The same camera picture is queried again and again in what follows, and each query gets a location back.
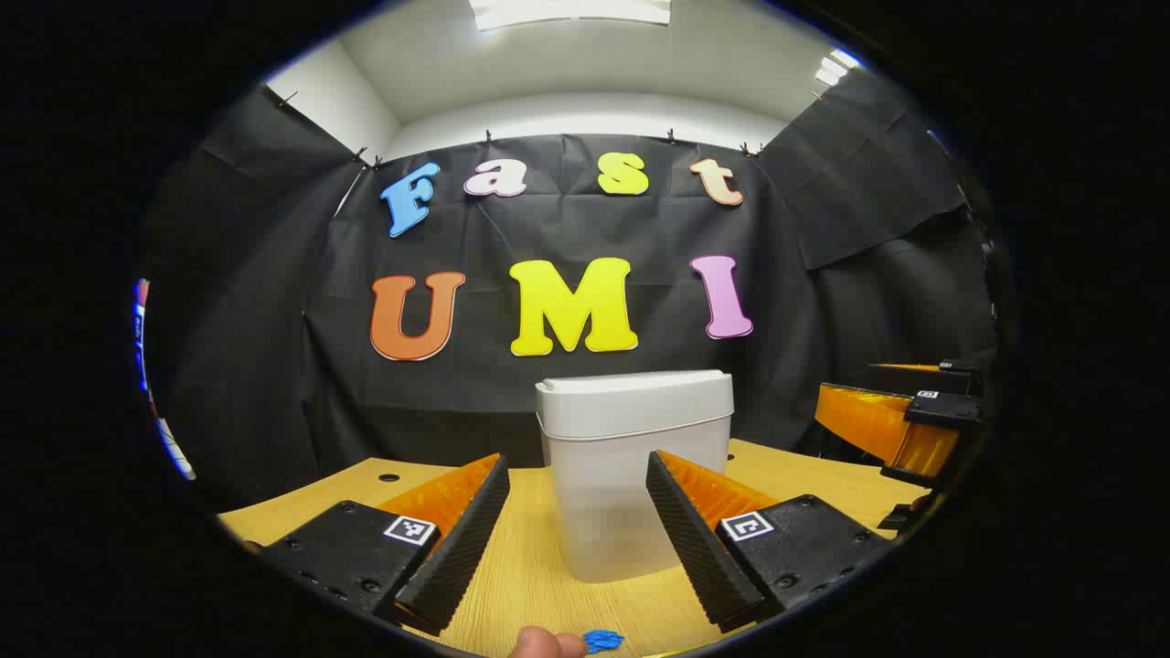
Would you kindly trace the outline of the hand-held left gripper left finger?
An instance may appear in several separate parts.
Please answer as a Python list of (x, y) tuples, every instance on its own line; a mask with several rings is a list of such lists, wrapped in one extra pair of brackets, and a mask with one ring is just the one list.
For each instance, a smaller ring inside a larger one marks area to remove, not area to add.
[(242, 509), (264, 566), (365, 621), (440, 635), (510, 492), (505, 455), (456, 468), (371, 458)]

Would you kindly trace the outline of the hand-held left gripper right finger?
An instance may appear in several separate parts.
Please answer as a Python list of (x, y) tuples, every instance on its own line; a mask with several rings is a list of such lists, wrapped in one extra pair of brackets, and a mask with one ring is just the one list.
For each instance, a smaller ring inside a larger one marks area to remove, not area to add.
[(894, 547), (820, 496), (779, 501), (662, 450), (649, 454), (646, 491), (723, 632), (820, 599)]

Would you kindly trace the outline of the white desktop garbage bin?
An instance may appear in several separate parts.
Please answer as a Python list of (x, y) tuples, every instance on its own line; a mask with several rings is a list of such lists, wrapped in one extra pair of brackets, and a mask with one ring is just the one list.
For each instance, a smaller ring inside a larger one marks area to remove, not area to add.
[(646, 491), (652, 452), (727, 469), (734, 379), (717, 369), (539, 381), (535, 412), (574, 580), (642, 578), (677, 556)]

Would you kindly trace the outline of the wooden desktop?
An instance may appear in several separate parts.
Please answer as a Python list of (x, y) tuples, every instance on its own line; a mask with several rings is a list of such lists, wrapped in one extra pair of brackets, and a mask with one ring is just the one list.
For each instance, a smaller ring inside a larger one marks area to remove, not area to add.
[[(330, 503), (384, 503), (442, 474), (442, 466), (369, 458), (300, 491), (221, 514), (220, 520), (239, 539), (269, 544)], [(801, 494), (823, 496), (873, 530), (894, 505), (911, 503), (925, 493), (915, 484), (882, 477), (875, 466), (782, 452), (739, 439), (729, 445), (727, 474), (779, 501)], [(560, 556), (550, 471), (514, 468), (509, 479), (510, 493), (484, 558), (450, 626), (440, 635), (441, 644), (503, 658), (518, 630), (530, 625), (576, 635), (593, 630), (622, 635), (622, 645), (594, 658), (694, 653), (727, 642), (727, 633), (707, 623), (680, 567), (601, 584), (574, 580)]]

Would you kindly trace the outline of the black backdrop cloth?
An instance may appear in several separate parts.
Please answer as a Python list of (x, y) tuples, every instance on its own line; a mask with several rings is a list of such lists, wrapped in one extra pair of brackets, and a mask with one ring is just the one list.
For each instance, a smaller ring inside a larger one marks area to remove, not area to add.
[(868, 75), (758, 158), (539, 133), (380, 167), (259, 88), (143, 222), (145, 366), (218, 512), (371, 457), (538, 467), (548, 377), (720, 369), (732, 438), (845, 455), (820, 383), (994, 352), (986, 242)]

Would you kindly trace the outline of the white side table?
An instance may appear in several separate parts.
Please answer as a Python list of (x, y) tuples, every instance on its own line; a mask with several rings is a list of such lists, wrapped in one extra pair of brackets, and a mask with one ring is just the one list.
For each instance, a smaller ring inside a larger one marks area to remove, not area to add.
[(170, 455), (176, 469), (179, 471), (179, 473), (187, 479), (188, 482), (193, 482), (197, 479), (197, 472), (194, 472), (194, 468), (183, 453), (183, 450), (179, 447), (178, 443), (176, 443), (176, 437), (173, 437), (173, 432), (170, 430), (167, 421), (164, 420), (164, 418), (154, 418), (154, 425), (157, 425), (164, 448)]

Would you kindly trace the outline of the small ceiling light panel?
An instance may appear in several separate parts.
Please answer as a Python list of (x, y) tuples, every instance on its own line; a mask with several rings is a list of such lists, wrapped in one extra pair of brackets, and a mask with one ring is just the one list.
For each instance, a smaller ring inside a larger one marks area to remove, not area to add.
[(848, 52), (840, 48), (832, 49), (827, 55), (820, 59), (818, 68), (815, 68), (814, 78), (819, 83), (826, 87), (834, 87), (840, 80), (845, 78), (849, 71), (862, 68), (862, 63), (859, 59), (854, 59)]

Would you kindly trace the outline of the computer monitor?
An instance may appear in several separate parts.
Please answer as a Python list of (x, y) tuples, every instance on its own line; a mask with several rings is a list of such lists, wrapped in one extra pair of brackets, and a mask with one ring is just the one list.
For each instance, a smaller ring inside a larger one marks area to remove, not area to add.
[(150, 281), (147, 279), (142, 277), (135, 281), (131, 320), (133, 320), (135, 371), (137, 371), (139, 388), (142, 388), (143, 393), (145, 393), (147, 398), (151, 398), (152, 393), (149, 384), (144, 354), (145, 316), (146, 303), (149, 300), (149, 287)]

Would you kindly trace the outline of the large ceiling light panel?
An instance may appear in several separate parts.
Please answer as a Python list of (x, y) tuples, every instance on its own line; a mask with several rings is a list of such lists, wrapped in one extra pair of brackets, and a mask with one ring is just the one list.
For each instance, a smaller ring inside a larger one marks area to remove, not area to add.
[(673, 0), (468, 0), (481, 32), (571, 20), (667, 26)]

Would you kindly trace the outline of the black table edge bracket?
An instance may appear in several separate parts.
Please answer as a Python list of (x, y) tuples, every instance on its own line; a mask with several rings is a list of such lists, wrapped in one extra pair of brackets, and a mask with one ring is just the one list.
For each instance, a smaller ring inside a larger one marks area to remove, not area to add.
[(929, 503), (931, 496), (918, 496), (911, 503), (895, 503), (892, 512), (878, 525), (878, 529), (895, 532), (899, 535), (910, 532), (911, 527), (923, 518)]

